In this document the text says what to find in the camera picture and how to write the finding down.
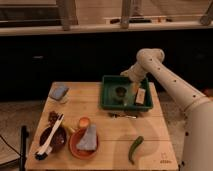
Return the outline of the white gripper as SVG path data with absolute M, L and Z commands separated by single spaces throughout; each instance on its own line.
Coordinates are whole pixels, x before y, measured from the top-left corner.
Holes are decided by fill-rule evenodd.
M 141 81 L 141 78 L 139 76 L 137 76 L 131 68 L 125 70 L 125 71 L 122 71 L 120 73 L 121 76 L 125 76 L 125 77 L 128 77 L 132 82 L 135 82 L 135 83 L 139 83 Z

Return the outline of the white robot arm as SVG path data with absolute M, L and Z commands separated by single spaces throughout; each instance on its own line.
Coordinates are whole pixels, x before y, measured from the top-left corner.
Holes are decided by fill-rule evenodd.
M 122 72 L 139 83 L 151 73 L 186 114 L 180 171 L 213 171 L 213 100 L 166 68 L 159 48 L 143 48 L 136 62 Z

